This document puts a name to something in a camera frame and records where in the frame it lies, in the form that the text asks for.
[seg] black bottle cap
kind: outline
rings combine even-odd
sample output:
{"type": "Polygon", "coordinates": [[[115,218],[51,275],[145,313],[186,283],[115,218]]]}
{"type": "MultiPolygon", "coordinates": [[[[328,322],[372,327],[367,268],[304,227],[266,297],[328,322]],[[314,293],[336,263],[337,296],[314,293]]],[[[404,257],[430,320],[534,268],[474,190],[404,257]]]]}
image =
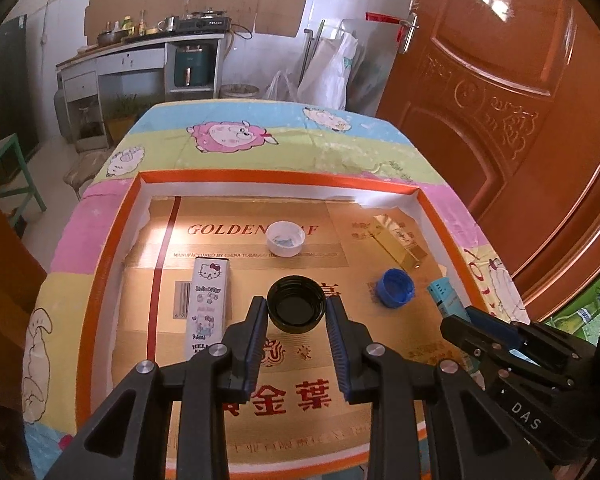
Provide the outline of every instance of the black bottle cap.
{"type": "Polygon", "coordinates": [[[285,276],[267,293],[269,319],[283,332],[303,334],[316,326],[326,309],[320,285],[305,276],[285,276]]]}

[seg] blue bottle cap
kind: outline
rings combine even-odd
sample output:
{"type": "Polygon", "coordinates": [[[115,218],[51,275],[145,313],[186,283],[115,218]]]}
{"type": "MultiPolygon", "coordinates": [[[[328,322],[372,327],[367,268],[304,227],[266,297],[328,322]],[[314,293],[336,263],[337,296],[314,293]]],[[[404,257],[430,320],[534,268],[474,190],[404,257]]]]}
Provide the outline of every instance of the blue bottle cap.
{"type": "Polygon", "coordinates": [[[389,308],[403,306],[415,295],[413,280],[402,269],[389,269],[376,283],[376,296],[389,308]]]}

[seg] metal mug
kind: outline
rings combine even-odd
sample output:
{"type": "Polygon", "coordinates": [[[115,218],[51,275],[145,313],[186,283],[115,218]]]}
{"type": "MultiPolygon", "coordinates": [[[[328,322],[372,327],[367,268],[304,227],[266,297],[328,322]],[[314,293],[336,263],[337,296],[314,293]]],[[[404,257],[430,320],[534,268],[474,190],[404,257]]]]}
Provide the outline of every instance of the metal mug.
{"type": "Polygon", "coordinates": [[[161,32],[173,32],[178,27],[178,17],[169,16],[158,23],[158,30],[161,32]]]}

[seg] pink sheep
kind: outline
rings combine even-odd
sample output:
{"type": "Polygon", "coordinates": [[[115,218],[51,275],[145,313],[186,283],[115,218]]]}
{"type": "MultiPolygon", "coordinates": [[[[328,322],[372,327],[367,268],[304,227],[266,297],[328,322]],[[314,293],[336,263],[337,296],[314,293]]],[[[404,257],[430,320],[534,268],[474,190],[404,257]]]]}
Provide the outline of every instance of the pink sheep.
{"type": "Polygon", "coordinates": [[[278,143],[264,128],[251,126],[247,121],[196,124],[187,128],[187,132],[196,139],[196,148],[202,153],[234,153],[262,146],[265,142],[278,143]]]}

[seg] white box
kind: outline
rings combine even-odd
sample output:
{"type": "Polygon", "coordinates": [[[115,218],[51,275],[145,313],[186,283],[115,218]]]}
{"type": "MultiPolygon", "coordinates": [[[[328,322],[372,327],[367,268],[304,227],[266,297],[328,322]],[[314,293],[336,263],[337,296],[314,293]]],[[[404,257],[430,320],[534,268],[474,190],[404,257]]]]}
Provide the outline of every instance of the white box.
{"type": "Polygon", "coordinates": [[[187,309],[186,360],[209,345],[222,341],[228,286],[229,260],[195,259],[187,309]]]}

